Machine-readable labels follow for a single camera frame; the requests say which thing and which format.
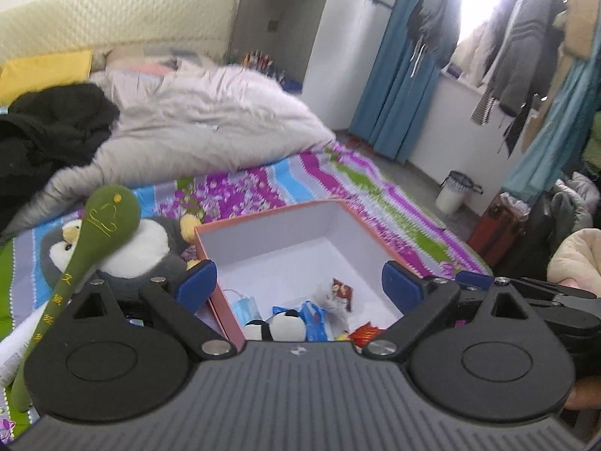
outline headboard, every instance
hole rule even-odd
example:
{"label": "headboard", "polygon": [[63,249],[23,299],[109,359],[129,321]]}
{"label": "headboard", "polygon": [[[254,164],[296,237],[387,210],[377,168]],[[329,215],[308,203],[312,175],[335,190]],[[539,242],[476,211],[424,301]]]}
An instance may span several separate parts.
{"label": "headboard", "polygon": [[219,60],[237,0],[39,0],[0,12],[0,64],[117,44],[171,42]]}

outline open cardboard box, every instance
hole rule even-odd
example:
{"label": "open cardboard box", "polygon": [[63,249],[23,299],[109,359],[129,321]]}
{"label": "open cardboard box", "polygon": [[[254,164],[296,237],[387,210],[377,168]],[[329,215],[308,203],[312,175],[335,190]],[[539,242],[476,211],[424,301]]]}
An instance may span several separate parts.
{"label": "open cardboard box", "polygon": [[332,279],[353,287],[350,330],[387,328],[402,313],[382,290],[382,267],[406,263],[343,200],[313,201],[225,219],[196,228],[199,259],[217,265],[212,307],[239,349],[244,334],[224,291],[254,297],[264,319],[273,306],[329,291]]}

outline white comforter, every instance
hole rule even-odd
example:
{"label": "white comforter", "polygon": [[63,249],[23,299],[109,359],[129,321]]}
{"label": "white comforter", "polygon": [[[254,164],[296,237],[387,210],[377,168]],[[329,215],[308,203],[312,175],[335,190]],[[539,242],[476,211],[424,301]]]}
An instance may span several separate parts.
{"label": "white comforter", "polygon": [[59,170],[5,235],[61,214],[107,183],[135,188],[236,171],[334,138],[303,102],[241,67],[184,62],[165,77],[113,70],[91,81],[121,110],[112,136],[89,166]]}

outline green massage hammer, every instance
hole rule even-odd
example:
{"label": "green massage hammer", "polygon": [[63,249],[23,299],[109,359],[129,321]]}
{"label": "green massage hammer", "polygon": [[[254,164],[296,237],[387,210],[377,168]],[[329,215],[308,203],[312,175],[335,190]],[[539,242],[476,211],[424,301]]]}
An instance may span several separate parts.
{"label": "green massage hammer", "polygon": [[26,358],[61,315],[73,292],[86,282],[86,274],[129,241],[139,223],[140,205],[134,194],[124,186],[106,185],[89,197],[73,257],[50,295],[50,301],[35,328],[14,379],[12,400],[16,410],[25,412],[31,405],[23,379]]}

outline colorful floral bed sheet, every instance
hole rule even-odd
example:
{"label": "colorful floral bed sheet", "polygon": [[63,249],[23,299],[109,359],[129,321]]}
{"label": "colorful floral bed sheet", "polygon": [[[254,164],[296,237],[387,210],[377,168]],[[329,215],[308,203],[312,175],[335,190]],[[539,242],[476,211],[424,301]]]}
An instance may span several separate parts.
{"label": "colorful floral bed sheet", "polygon": [[[260,168],[186,178],[134,192],[142,216],[179,218],[192,213],[203,222],[310,200],[344,198],[420,275],[453,277],[463,269],[490,273],[440,220],[384,179],[371,161],[338,143]],[[79,215],[80,210],[23,232],[0,251],[0,338],[49,298],[51,289],[38,262],[41,239]],[[35,410],[11,411],[9,401],[7,389],[0,398],[3,443],[38,419]]]}

